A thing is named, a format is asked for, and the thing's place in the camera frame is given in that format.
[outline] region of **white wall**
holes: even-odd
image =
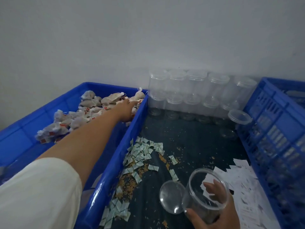
[[[147,67],[305,80],[305,0],[0,0],[0,128]]]

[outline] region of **blue ventilated crate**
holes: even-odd
[[[282,228],[305,228],[305,82],[263,78],[238,135]]]
[[[81,101],[80,96],[87,90],[94,91],[100,97],[109,96],[115,92],[124,92],[127,96],[134,96],[138,91],[136,88],[86,82],[0,131],[0,167],[5,168],[0,184],[13,177],[54,145],[52,142],[40,144],[34,138],[35,134],[38,130],[53,123],[54,113],[58,109],[63,112],[76,111]],[[109,203],[119,181],[127,148],[130,146],[131,139],[135,140],[141,131],[146,115],[147,96],[141,103],[129,127],[120,122],[113,129],[112,135],[94,166],[84,190],[90,189],[95,179],[101,173],[103,174],[86,207],[79,213],[75,228],[93,229],[98,227],[104,207]]]

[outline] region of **human hand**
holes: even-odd
[[[209,194],[215,194],[214,200],[224,203],[226,199],[226,193],[223,185],[214,180],[214,184],[204,182],[204,186]],[[195,229],[240,229],[239,219],[234,206],[233,196],[229,194],[229,201],[226,207],[223,209],[219,219],[211,224],[206,225],[205,222],[196,214],[196,212],[188,208],[186,214],[192,222]]]
[[[125,99],[123,102],[117,104],[111,111],[117,114],[120,121],[128,122],[132,119],[132,108],[138,103],[138,101],[129,102]]]

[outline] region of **stack of paper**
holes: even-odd
[[[240,220],[241,229],[280,229],[267,196],[261,187],[252,167],[246,160],[233,159],[227,172],[214,168],[229,189],[234,191],[234,204]],[[207,174],[204,182],[213,183],[214,177]],[[204,187],[203,195],[208,197]]]

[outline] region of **white shirt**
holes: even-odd
[[[73,228],[81,194],[81,180],[70,164],[38,159],[0,186],[0,227]]]

